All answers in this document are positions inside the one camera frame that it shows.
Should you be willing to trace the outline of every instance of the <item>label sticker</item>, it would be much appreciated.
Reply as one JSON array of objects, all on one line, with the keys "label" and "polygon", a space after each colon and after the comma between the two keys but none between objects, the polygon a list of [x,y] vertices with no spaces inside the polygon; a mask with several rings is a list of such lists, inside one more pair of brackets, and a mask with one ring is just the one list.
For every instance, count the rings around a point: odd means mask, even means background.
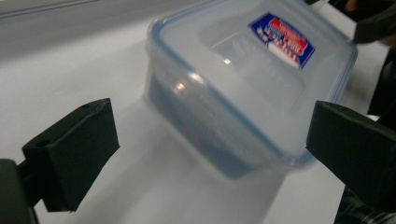
[{"label": "label sticker", "polygon": [[270,13],[249,27],[271,52],[296,68],[303,69],[315,51],[315,47],[298,30]]}]

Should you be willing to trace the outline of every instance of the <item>transparent container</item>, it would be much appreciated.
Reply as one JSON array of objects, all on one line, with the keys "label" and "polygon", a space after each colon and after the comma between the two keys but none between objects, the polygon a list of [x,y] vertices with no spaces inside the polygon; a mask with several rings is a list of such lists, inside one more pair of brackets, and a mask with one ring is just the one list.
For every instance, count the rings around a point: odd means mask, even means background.
[{"label": "transparent container", "polygon": [[337,103],[356,46],[298,0],[215,0],[148,30],[147,97],[230,177],[312,161],[315,101]]}]

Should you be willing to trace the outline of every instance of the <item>screw hole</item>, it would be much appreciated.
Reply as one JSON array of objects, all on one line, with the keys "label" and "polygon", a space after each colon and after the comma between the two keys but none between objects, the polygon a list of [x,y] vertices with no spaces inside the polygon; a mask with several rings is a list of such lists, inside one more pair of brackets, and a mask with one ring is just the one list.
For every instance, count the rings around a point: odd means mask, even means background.
[{"label": "screw hole", "polygon": [[37,147],[45,147],[45,146],[47,146],[49,143],[50,143],[49,140],[43,140],[43,141],[41,141],[41,142],[39,142],[39,143],[37,143],[37,144],[35,144],[35,145],[36,145]]}]

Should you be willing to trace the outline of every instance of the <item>container lid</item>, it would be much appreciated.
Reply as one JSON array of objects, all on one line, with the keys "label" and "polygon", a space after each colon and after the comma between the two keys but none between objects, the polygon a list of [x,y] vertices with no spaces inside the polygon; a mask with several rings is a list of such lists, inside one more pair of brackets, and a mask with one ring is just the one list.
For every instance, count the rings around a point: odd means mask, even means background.
[{"label": "container lid", "polygon": [[336,103],[357,57],[303,1],[216,0],[156,21],[150,38],[292,165],[315,101]]}]

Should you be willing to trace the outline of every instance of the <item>white table surface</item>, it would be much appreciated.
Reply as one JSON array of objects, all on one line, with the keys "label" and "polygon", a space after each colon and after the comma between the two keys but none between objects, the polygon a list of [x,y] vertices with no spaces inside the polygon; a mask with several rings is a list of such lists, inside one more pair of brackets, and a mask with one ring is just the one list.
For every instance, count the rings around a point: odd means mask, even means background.
[{"label": "white table surface", "polygon": [[[320,162],[287,175],[222,177],[142,100],[149,23],[193,0],[112,0],[0,20],[0,158],[80,105],[110,97],[121,148],[76,213],[47,223],[333,223],[344,185]],[[348,35],[354,24],[320,13]],[[387,54],[360,46],[342,105],[366,112]]]}]

